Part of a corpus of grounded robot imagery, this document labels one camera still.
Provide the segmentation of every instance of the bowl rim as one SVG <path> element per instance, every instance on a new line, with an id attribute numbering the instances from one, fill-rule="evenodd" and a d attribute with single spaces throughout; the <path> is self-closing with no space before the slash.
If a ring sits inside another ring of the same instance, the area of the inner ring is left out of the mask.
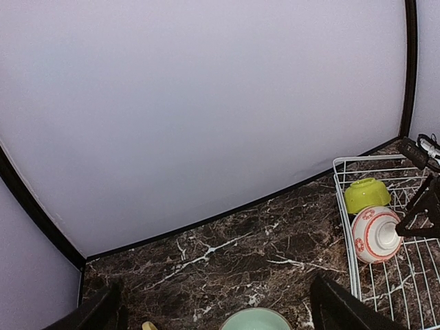
<path id="1" fill-rule="evenodd" d="M 286 324 L 287 324 L 287 326 L 289 327 L 290 330 L 294 330 L 294 328 L 292 328 L 292 325 L 289 323 L 289 321 L 288 321 L 284 316 L 282 316 L 281 314 L 279 314 L 277 311 L 274 311 L 273 309 L 265 308 L 265 307 L 249 307 L 249 308 L 241 309 L 241 310 L 239 310 L 239 311 L 233 313 L 229 318 L 227 318 L 226 321 L 223 322 L 223 323 L 221 324 L 221 326 L 219 327 L 219 330 L 223 330 L 223 328 L 225 327 L 226 323 L 227 323 L 231 318 L 233 318 L 234 316 L 236 316 L 237 314 L 239 314 L 239 313 L 241 313 L 241 312 L 243 312 L 243 311 L 256 310 L 256 309 L 262 309 L 262 310 L 270 311 L 270 312 L 276 314 L 277 316 L 281 317 L 281 318 L 283 319 L 284 322 L 286 322 Z"/>
<path id="2" fill-rule="evenodd" d="M 369 184 L 373 184 L 376 181 L 379 181 L 379 180 L 376 180 L 376 178 L 374 178 L 374 177 L 365 177 L 364 179 L 360 179 L 360 180 L 351 182 L 350 187 L 361 188 L 361 187 L 365 187 Z"/>

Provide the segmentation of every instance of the black stand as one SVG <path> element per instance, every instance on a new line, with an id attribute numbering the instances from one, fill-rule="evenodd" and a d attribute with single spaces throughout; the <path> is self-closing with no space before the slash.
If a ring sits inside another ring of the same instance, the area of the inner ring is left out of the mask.
<path id="1" fill-rule="evenodd" d="M 440 178 L 429 175 L 409 201 L 406 209 L 408 214 L 396 225 L 396 232 L 399 236 L 440 238 Z M 406 228 L 416 215 L 425 212 L 428 212 L 431 227 Z"/>

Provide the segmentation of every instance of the black frame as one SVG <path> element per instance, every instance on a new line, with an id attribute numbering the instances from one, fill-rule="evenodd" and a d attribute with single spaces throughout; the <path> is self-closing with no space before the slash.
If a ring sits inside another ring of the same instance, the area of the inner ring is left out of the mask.
<path id="1" fill-rule="evenodd" d="M 417 84 L 417 4 L 416 0 L 405 0 L 406 11 L 406 83 L 404 108 L 401 115 L 399 137 L 409 135 L 414 112 L 415 87 Z"/>
<path id="2" fill-rule="evenodd" d="M 363 155 L 369 155 L 370 153 L 394 142 L 398 138 L 402 138 L 404 136 L 408 136 L 410 131 L 411 118 L 413 116 L 414 109 L 414 101 L 415 101 L 415 87 L 417 82 L 417 49 L 418 49 L 418 38 L 417 38 L 417 6 L 416 0 L 405 0 L 405 9 L 406 9 L 406 35 L 407 35 L 407 61 L 406 61 L 406 85 L 405 85 L 405 96 L 404 96 L 404 108 L 402 111 L 401 117 L 401 125 L 399 136 L 391 141 L 385 142 L 384 144 L 366 152 Z M 130 244 L 124 247 L 120 247 L 118 249 L 110 250 L 108 252 L 103 252 L 100 254 L 96 254 L 87 258 L 87 261 L 94 260 L 96 258 L 100 258 L 102 256 L 108 256 L 110 254 L 115 254 L 121 251 L 125 251 L 127 249 L 136 248 L 141 245 L 145 245 L 147 243 L 157 241 L 159 239 L 163 239 L 165 237 L 172 236 L 179 232 L 183 232 L 189 229 L 196 228 L 198 226 L 202 226 L 203 224 L 215 221 L 222 217 L 226 217 L 228 215 L 239 212 L 245 208 L 249 208 L 255 204 L 262 203 L 267 201 L 268 199 L 274 198 L 281 194 L 284 194 L 288 191 L 291 191 L 299 186 L 307 184 L 323 175 L 326 175 L 331 172 L 330 170 L 326 170 L 318 175 L 310 177 L 305 181 L 302 181 L 298 184 L 294 184 L 286 189 L 282 189 L 278 192 L 270 194 L 269 196 L 263 197 L 251 203 L 245 204 L 239 208 L 235 208 L 234 210 L 227 211 L 225 213 L 219 214 L 217 216 L 211 217 L 209 219 L 205 219 L 199 221 L 197 223 L 188 225 L 186 227 L 180 228 L 178 230 L 173 230 L 172 232 L 168 232 L 166 234 L 162 234 L 150 239 L 146 239 L 134 244 Z M 69 240 L 63 235 L 63 233 L 55 226 L 52 220 L 48 217 L 48 215 L 44 212 L 42 207 L 35 200 L 32 193 L 28 190 L 26 185 L 23 183 L 19 174 L 15 171 L 13 165 L 8 159 L 4 150 L 0 147 L 0 177 L 5 182 L 6 186 L 9 188 L 11 193 L 14 195 L 16 200 L 20 203 L 26 213 L 29 215 L 31 220 L 40 228 L 41 232 L 56 246 L 56 248 L 81 272 L 81 277 L 84 276 L 84 268 L 86 259 L 81 255 L 81 253 L 69 242 Z"/>
<path id="3" fill-rule="evenodd" d="M 0 177 L 27 215 L 55 245 L 55 247 L 79 270 L 85 267 L 85 258 L 69 242 L 63 233 L 55 226 L 52 220 L 35 200 L 28 187 L 23 183 L 19 174 L 11 164 L 5 151 L 0 147 Z"/>

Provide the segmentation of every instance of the green bowl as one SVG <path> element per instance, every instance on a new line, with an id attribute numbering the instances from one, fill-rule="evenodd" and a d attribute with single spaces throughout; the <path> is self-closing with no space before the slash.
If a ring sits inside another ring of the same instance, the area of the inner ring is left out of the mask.
<path id="1" fill-rule="evenodd" d="M 279 313 L 266 308 L 248 308 L 235 313 L 220 330 L 292 330 Z"/>
<path id="2" fill-rule="evenodd" d="M 369 206 L 385 206 L 391 196 L 382 181 L 368 177 L 353 182 L 344 193 L 346 211 L 355 215 Z"/>

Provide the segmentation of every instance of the yellow object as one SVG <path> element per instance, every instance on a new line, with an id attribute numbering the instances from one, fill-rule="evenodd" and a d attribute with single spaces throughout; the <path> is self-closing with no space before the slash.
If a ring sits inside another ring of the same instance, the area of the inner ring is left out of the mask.
<path id="1" fill-rule="evenodd" d="M 157 328 L 154 326 L 151 322 L 145 322 L 142 324 L 142 330 L 157 330 Z"/>
<path id="2" fill-rule="evenodd" d="M 368 177 L 353 182 L 344 193 L 346 211 L 352 215 L 369 206 L 385 206 L 390 203 L 391 196 L 382 181 Z"/>

